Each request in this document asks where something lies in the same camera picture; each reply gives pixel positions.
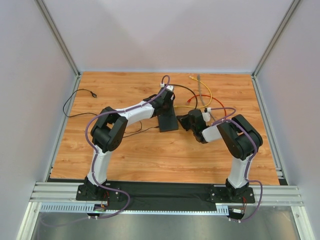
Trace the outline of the black network switch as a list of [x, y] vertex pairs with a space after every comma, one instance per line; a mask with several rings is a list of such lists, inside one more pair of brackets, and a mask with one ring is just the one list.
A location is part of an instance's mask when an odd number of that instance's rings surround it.
[[168, 107], [164, 113], [157, 117], [159, 131], [161, 133], [177, 131], [179, 129], [179, 123], [175, 114], [173, 105]]

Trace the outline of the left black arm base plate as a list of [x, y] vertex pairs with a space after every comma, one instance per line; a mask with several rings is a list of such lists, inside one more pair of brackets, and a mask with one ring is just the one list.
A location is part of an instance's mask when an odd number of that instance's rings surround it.
[[82, 184], [78, 186], [75, 199], [77, 201], [120, 201], [120, 193], [110, 191], [96, 185]]

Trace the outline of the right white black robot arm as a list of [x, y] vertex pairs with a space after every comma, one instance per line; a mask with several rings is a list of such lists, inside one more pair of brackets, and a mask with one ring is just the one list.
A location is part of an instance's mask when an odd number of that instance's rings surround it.
[[231, 119], [221, 119], [207, 125], [204, 113], [194, 109], [186, 115], [178, 115], [177, 120], [186, 131], [192, 131], [195, 139], [207, 144], [222, 139], [232, 156], [230, 174], [225, 182], [226, 194], [230, 198], [241, 197], [250, 183], [257, 183], [260, 189], [263, 185], [259, 180], [248, 178], [252, 161], [263, 145], [263, 139], [258, 131], [238, 114]]

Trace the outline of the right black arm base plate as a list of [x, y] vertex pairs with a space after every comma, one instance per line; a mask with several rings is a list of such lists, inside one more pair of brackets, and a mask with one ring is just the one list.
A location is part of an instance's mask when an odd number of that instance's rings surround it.
[[253, 204], [256, 202], [253, 189], [248, 185], [235, 189], [225, 185], [212, 185], [209, 188], [209, 196], [212, 203]]

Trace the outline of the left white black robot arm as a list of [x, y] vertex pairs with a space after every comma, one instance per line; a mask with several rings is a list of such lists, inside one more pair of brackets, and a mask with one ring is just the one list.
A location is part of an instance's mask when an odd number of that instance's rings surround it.
[[174, 86], [161, 88], [158, 94], [143, 99], [122, 109], [104, 108], [94, 117], [90, 131], [94, 155], [86, 180], [99, 186], [107, 180], [107, 168], [113, 151], [121, 144], [128, 126], [146, 119], [157, 117], [160, 132], [176, 131], [179, 128], [174, 111]]

